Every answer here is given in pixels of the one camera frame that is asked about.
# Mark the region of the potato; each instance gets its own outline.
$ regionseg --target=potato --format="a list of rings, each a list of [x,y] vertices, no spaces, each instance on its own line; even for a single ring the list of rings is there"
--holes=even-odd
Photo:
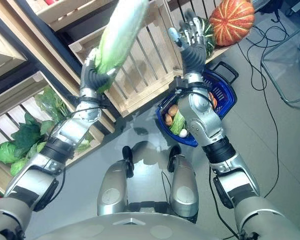
[[[171,117],[174,117],[178,112],[178,105],[174,104],[172,105],[169,110],[168,110],[168,114],[171,116]]]
[[[168,113],[166,113],[165,114],[165,125],[170,127],[172,125],[172,123],[173,123],[172,117]]]

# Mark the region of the robot leg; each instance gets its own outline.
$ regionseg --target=robot leg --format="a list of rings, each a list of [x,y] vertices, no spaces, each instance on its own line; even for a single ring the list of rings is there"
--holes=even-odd
[[[130,147],[122,149],[123,160],[115,162],[106,171],[97,198],[97,215],[122,213],[127,210],[127,178],[134,175]]]
[[[168,171],[173,172],[170,206],[179,217],[195,223],[199,210],[199,193],[195,171],[191,163],[172,148]]]

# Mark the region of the green leafy vegetable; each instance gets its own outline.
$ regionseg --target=green leafy vegetable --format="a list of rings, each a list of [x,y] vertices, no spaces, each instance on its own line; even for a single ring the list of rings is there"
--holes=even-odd
[[[80,143],[80,145],[75,149],[77,153],[82,153],[91,147],[90,142],[94,139],[90,133],[87,133],[85,139]]]
[[[49,133],[49,130],[55,125],[54,121],[46,120],[41,123],[40,134],[44,135]]]
[[[24,120],[25,124],[40,126],[40,123],[37,122],[37,120],[27,112],[24,114]]]
[[[36,152],[40,153],[40,151],[44,148],[44,146],[46,145],[46,141],[40,142],[37,146],[36,146]]]
[[[30,150],[28,151],[28,153],[25,156],[27,159],[32,158],[37,153],[37,145],[38,145],[37,142],[32,145],[32,147],[30,148]]]
[[[14,138],[14,144],[18,150],[14,153],[14,156],[20,157],[27,153],[31,146],[41,138],[40,128],[36,124],[20,123],[19,130],[11,134],[11,137]]]
[[[10,173],[12,176],[17,175],[17,173],[26,165],[28,159],[21,158],[19,161],[16,161],[11,165]]]
[[[18,157],[15,157],[16,145],[6,141],[0,144],[0,161],[9,164],[14,163],[19,160]]]
[[[186,122],[186,120],[185,120],[184,116],[182,116],[180,111],[178,110],[176,112],[176,115],[173,118],[173,122],[172,122],[172,125],[170,127],[170,131],[174,135],[179,135],[181,130],[184,128],[185,122]]]
[[[98,73],[105,74],[124,64],[147,13],[148,4],[148,0],[119,1],[102,34],[99,48],[94,49],[94,65]],[[113,80],[100,87],[98,92],[108,89]]]
[[[50,86],[46,86],[43,94],[35,95],[34,99],[40,109],[45,111],[55,123],[63,120],[70,113],[65,103]]]

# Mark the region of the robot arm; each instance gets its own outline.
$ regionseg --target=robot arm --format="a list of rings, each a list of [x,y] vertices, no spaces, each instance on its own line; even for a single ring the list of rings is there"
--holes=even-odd
[[[202,50],[205,49],[202,24],[189,10],[185,16],[187,22],[180,24],[179,32],[169,29],[169,36],[179,47],[183,60],[184,80],[176,77],[174,84],[188,91],[179,98],[178,107],[216,174],[213,182],[223,205],[234,208],[238,235],[245,240],[300,240],[300,231],[260,196],[256,179],[224,135],[221,120],[204,88],[206,52]]]
[[[56,176],[73,157],[90,126],[101,117],[101,98],[94,89],[104,85],[116,71],[97,74],[93,57],[92,51],[82,67],[76,111],[55,127],[41,152],[28,161],[0,198],[0,239],[23,239],[32,211],[38,212],[50,203],[58,186]]]

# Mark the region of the blue basket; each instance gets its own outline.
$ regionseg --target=blue basket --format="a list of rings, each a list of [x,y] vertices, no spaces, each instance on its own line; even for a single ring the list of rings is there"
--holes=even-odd
[[[222,75],[215,72],[219,66],[223,66],[233,73],[234,78],[230,82]],[[239,74],[237,71],[223,61],[219,62],[214,69],[205,69],[203,72],[203,81],[207,84],[209,91],[213,93],[213,96],[217,100],[217,106],[214,111],[216,114],[218,114],[220,119],[223,119],[237,102],[237,95],[231,87],[231,84],[238,78],[238,76]],[[177,104],[177,101],[178,96],[172,93],[163,99],[163,101],[158,105],[158,108],[155,112],[159,121],[159,125],[171,138],[177,142],[189,145],[191,147],[196,147],[198,146],[198,142],[191,134],[188,137],[181,138],[177,135],[174,135],[165,124],[164,115],[173,104]]]

